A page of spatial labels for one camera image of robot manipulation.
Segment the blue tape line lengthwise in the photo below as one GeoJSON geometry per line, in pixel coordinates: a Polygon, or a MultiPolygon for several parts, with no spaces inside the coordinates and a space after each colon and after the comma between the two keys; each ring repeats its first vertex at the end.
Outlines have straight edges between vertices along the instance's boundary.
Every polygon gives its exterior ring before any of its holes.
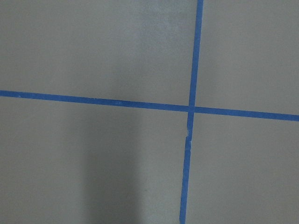
{"type": "Polygon", "coordinates": [[[192,70],[191,70],[188,113],[187,113],[187,123],[186,123],[187,135],[185,138],[182,188],[181,188],[180,210],[179,210],[179,222],[181,224],[185,223],[186,212],[187,212],[188,184],[189,184],[189,174],[190,174],[203,5],[204,5],[204,1],[202,0],[197,1],[194,42],[193,42],[193,51],[192,51],[192,70]]]}

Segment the blue tape line crosswise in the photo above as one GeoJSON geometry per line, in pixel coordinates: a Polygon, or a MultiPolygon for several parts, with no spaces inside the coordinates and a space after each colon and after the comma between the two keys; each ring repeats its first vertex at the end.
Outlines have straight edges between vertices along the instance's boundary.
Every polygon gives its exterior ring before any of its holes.
{"type": "Polygon", "coordinates": [[[231,109],[209,108],[209,107],[198,107],[198,106],[190,107],[186,105],[148,103],[148,102],[114,100],[114,99],[103,99],[103,98],[87,98],[87,97],[77,97],[77,96],[19,92],[19,91],[5,91],[5,90],[1,90],[0,95],[2,97],[11,97],[11,98],[26,98],[26,99],[49,100],[49,101],[82,103],[82,104],[92,104],[92,105],[109,105],[109,106],[119,106],[119,107],[163,110],[163,111],[176,111],[176,112],[192,111],[194,113],[202,113],[202,114],[226,115],[226,116],[237,116],[237,117],[259,118],[259,119],[274,119],[274,120],[285,120],[285,121],[296,121],[296,122],[298,122],[299,120],[299,116],[295,114],[255,112],[255,111],[231,110],[231,109]]]}

